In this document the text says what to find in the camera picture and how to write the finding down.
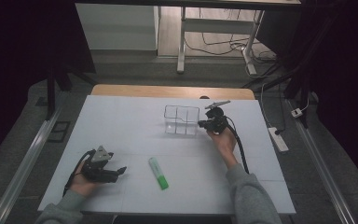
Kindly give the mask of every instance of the white surface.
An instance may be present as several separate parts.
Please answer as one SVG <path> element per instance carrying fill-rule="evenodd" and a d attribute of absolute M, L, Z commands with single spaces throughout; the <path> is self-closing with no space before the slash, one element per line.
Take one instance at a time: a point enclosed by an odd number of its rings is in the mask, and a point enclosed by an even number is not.
<path fill-rule="evenodd" d="M 284 143 L 283 138 L 280 134 L 276 134 L 277 128 L 268 128 L 269 135 L 271 135 L 272 141 L 274 141 L 275 146 L 277 146 L 280 152 L 286 152 L 289 150 L 286 143 Z"/>
<path fill-rule="evenodd" d="M 90 49 L 157 49 L 157 7 L 76 3 L 76 9 Z"/>
<path fill-rule="evenodd" d="M 196 135 L 165 133 L 165 105 L 203 109 L 212 100 L 88 96 L 39 205 L 58 203 L 63 186 L 81 156 L 99 145 L 114 152 L 105 169 L 128 169 L 115 184 L 104 184 L 82 210 L 129 214 L 233 214 L 227 168 L 203 129 Z M 279 213 L 295 213 L 257 101 L 233 100 L 222 106 L 243 143 L 249 170 L 255 173 Z M 238 146 L 235 149 L 240 159 Z M 148 165 L 156 157 L 169 188 L 161 190 Z"/>

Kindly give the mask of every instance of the white tabletop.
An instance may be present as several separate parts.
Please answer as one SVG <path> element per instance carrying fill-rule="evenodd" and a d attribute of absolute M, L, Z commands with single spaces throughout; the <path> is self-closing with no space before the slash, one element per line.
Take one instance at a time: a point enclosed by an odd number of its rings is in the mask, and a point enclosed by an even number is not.
<path fill-rule="evenodd" d="M 39 205 L 58 203 L 63 186 L 81 156 L 102 145 L 114 152 L 104 169 L 128 169 L 117 183 L 96 189 L 82 210 L 115 214 L 232 215 L 227 168 L 203 129 L 195 135 L 165 133 L 166 105 L 196 106 L 200 119 L 212 100 L 88 96 Z M 251 173 L 256 174 L 279 213 L 293 214 L 282 170 L 269 138 L 260 106 L 254 100 L 233 100 L 221 106 L 235 122 Z M 238 146 L 235 149 L 241 161 Z M 156 157 L 169 187 L 161 190 L 149 167 Z"/>

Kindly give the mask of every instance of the person's right hand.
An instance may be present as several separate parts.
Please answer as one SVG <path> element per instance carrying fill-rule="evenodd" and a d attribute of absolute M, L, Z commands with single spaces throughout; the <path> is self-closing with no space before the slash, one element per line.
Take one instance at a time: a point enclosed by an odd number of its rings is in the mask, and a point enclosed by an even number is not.
<path fill-rule="evenodd" d="M 225 130 L 223 130 L 223 132 L 220 134 L 215 134 L 209 131 L 207 133 L 212 138 L 214 144 L 220 152 L 226 167 L 229 169 L 237 164 L 237 159 L 233 153 L 234 147 L 237 144 L 237 140 L 235 139 L 235 136 L 231 130 L 229 128 L 225 128 Z"/>

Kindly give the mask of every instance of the table leg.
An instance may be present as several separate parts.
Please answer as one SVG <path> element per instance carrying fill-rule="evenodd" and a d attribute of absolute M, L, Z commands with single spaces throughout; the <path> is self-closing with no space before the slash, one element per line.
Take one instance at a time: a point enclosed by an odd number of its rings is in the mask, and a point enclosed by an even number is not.
<path fill-rule="evenodd" d="M 183 74 L 185 72 L 185 26 L 186 26 L 186 8 L 182 7 L 182 20 L 180 28 L 180 43 L 178 54 L 177 73 Z"/>
<path fill-rule="evenodd" d="M 258 15 L 256 16 L 255 21 L 254 21 L 254 26 L 252 28 L 250 35 L 249 35 L 248 44 L 246 45 L 246 48 L 241 50 L 243 58 L 245 59 L 245 62 L 246 62 L 246 66 L 249 71 L 249 75 L 257 74 L 257 72 L 255 71 L 255 66 L 252 61 L 251 50 L 252 50 L 252 45 L 255 41 L 255 35 L 257 34 L 258 26 L 260 25 L 261 18 L 263 17 L 263 13 L 264 13 L 264 11 L 259 11 Z"/>

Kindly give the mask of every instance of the power strip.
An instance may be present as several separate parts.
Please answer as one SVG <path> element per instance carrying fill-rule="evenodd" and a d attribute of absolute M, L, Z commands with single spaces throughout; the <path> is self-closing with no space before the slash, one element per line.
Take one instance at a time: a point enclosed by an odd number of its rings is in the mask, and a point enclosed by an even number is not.
<path fill-rule="evenodd" d="M 284 143 L 281 135 L 275 133 L 277 131 L 277 129 L 276 128 L 268 128 L 268 131 L 269 131 L 269 135 L 271 135 L 271 138 L 274 141 L 274 144 L 278 148 L 278 150 L 282 153 L 287 152 L 289 150 L 289 148 Z"/>

